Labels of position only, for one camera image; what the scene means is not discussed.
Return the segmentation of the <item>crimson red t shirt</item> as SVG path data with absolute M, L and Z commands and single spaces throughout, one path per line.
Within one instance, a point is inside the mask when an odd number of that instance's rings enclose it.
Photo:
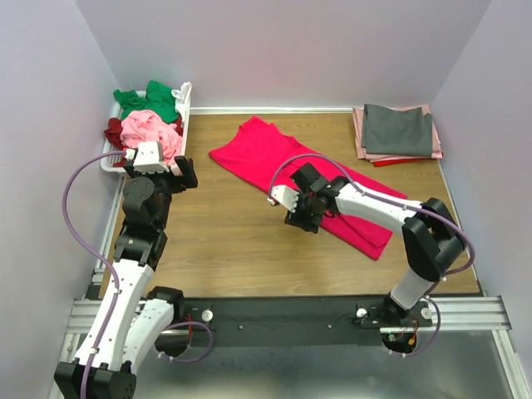
M 290 175 L 307 162 L 328 180 L 342 173 L 329 162 L 315 158 L 316 153 L 294 137 L 281 133 L 276 125 L 254 116 L 239 127 L 231 141 L 210 151 L 209 156 L 218 165 L 266 193 L 274 172 L 295 155 L 305 154 L 306 157 L 285 166 L 276 178 L 276 184 L 295 188 Z M 349 215 L 326 217 L 320 227 L 373 260 L 382 256 L 392 237 L 392 231 Z

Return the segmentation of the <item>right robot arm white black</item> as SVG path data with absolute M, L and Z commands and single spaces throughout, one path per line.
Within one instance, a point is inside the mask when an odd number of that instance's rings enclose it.
M 306 163 L 291 175 L 294 187 L 274 185 L 270 198 L 282 205 L 285 224 L 316 233 L 327 214 L 353 216 L 401 235 L 408 269 L 371 313 L 380 325 L 402 325 L 421 298 L 439 283 L 466 250 L 467 241 L 446 205 L 385 195 L 346 174 L 326 179 Z

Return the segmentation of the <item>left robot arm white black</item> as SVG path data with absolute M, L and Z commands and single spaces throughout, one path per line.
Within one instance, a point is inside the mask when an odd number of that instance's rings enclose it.
M 156 288 L 141 297 L 167 243 L 165 227 L 173 195 L 198 185 L 194 161 L 142 165 L 133 153 L 125 164 L 124 220 L 115 243 L 106 293 L 85 341 L 70 362 L 59 362 L 54 380 L 65 398 L 131 398 L 136 374 L 164 328 L 184 318 L 183 293 Z

